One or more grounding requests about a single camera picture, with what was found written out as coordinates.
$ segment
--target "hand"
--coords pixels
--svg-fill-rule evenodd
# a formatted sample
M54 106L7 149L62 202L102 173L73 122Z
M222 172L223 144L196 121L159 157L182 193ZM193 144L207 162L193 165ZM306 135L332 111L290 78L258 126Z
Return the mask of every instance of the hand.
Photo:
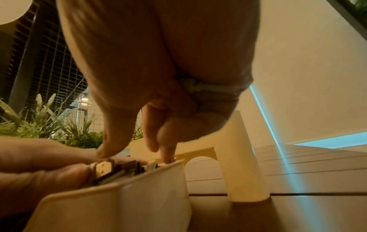
M102 110L101 157L132 137L143 107L152 152L172 161L177 143L219 130L239 93L190 96L181 74L244 90L259 26L258 0L58 0L70 51Z
M0 218L34 210L51 193L80 188L90 175L87 164L100 161L96 150L48 139L0 136Z

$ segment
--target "wooden deck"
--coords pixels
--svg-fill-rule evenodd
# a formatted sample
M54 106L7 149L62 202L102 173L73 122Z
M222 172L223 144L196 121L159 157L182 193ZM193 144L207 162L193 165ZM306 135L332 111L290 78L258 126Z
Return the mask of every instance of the wooden deck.
M219 163L185 167L188 231L366 232L367 153L282 145L255 149L271 199L232 204Z

